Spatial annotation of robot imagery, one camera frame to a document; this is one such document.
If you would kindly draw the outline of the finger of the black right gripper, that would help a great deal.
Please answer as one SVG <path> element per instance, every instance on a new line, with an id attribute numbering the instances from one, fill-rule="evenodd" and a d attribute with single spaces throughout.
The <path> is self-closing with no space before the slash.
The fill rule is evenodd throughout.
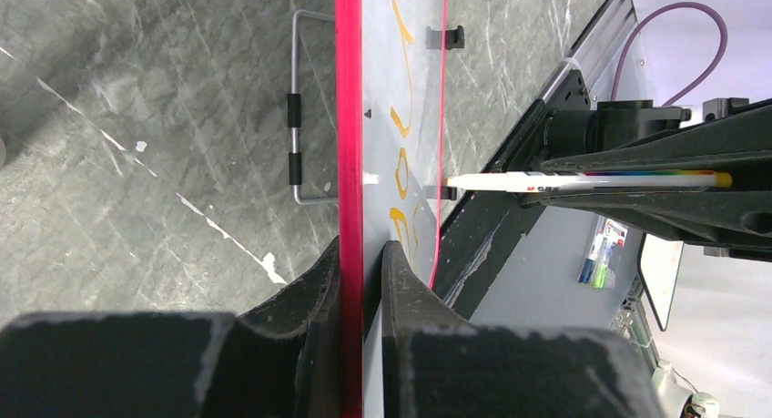
<path id="1" fill-rule="evenodd" d="M 771 101 L 731 106 L 727 116 L 667 129 L 621 147 L 549 158 L 550 171 L 713 169 L 732 172 L 771 165 Z"/>
<path id="2" fill-rule="evenodd" d="M 523 207 L 537 204 L 592 211 L 663 240 L 726 249 L 737 259 L 771 260 L 769 191 L 522 194 Z"/>

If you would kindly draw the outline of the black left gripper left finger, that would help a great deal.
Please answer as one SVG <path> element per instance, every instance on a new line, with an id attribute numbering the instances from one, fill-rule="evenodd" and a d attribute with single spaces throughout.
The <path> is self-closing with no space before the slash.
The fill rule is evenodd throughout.
<path id="1" fill-rule="evenodd" d="M 340 244 L 240 315 L 37 312 L 1 330 L 4 417 L 338 417 Z"/>

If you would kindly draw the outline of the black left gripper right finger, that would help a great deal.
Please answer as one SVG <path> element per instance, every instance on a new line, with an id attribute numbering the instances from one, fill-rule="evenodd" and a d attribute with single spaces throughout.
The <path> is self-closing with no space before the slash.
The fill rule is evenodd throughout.
<path id="1" fill-rule="evenodd" d="M 388 417 L 660 417 L 644 361 L 619 335 L 583 328 L 476 326 L 412 271 L 381 257 Z"/>

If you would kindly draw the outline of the white rainbow marker pen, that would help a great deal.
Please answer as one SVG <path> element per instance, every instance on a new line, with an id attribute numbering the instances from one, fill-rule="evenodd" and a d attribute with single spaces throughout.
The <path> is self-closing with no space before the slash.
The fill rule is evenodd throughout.
<path id="1" fill-rule="evenodd" d="M 546 193 L 592 189 L 729 188 L 732 176 L 712 170 L 600 171 L 544 173 L 508 171 L 449 177 L 449 188 L 509 193 Z"/>

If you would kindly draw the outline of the pink framed whiteboard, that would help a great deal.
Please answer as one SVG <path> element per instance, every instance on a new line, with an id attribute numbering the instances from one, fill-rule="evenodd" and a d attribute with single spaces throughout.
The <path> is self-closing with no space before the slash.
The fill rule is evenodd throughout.
<path id="1" fill-rule="evenodd" d="M 334 0 L 342 415 L 384 414 L 383 248 L 425 286 L 440 253 L 448 0 Z"/>

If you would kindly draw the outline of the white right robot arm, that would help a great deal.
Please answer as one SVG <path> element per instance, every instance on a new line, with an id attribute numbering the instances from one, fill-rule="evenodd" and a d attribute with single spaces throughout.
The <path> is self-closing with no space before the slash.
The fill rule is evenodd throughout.
<path id="1" fill-rule="evenodd" d="M 602 102 L 592 111 L 555 111 L 544 121 L 540 171 L 669 169 L 726 172 L 727 188 L 610 188 L 523 194 L 540 203 L 592 211 L 664 240 L 771 258 L 771 103 L 714 99 L 692 124 L 682 107 L 649 100 Z"/>

